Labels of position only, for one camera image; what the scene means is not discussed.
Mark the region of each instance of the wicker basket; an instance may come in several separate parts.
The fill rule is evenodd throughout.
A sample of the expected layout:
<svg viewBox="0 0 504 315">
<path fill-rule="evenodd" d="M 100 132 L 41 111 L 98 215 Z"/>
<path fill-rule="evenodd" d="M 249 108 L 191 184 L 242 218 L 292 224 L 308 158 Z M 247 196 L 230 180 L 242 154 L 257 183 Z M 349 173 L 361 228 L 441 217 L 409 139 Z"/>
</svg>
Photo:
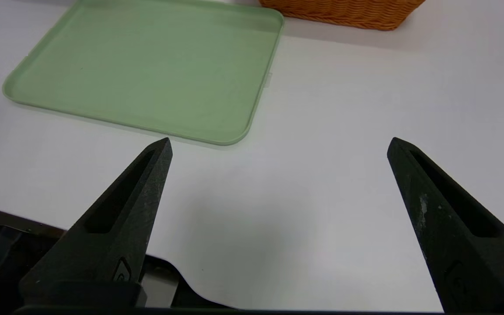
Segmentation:
<svg viewBox="0 0 504 315">
<path fill-rule="evenodd" d="M 394 30 L 425 0 L 260 0 L 285 16 L 356 28 Z"/>
</svg>

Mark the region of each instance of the white surface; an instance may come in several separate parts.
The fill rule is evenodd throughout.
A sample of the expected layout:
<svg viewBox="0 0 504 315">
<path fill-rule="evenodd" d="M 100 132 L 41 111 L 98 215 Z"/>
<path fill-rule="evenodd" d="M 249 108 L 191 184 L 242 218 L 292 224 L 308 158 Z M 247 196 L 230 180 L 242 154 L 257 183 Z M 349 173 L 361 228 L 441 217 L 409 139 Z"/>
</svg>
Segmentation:
<svg viewBox="0 0 504 315">
<path fill-rule="evenodd" d="M 0 0 L 0 88 L 70 4 Z M 386 149 L 504 222 L 504 0 L 428 0 L 394 32 L 289 19 L 271 72 L 241 142 L 172 138 L 148 253 L 235 307 L 440 311 Z M 159 138 L 0 91 L 0 210 L 67 228 Z"/>
</svg>

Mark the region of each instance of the plastic tray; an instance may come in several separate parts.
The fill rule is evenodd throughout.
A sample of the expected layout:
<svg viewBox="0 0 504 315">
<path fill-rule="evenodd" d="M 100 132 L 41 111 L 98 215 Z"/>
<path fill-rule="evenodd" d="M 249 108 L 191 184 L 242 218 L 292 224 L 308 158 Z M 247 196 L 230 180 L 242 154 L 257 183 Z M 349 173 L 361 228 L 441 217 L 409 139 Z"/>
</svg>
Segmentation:
<svg viewBox="0 0 504 315">
<path fill-rule="evenodd" d="M 203 0 L 79 0 L 3 93 L 230 145 L 250 128 L 283 23 L 276 10 Z"/>
</svg>

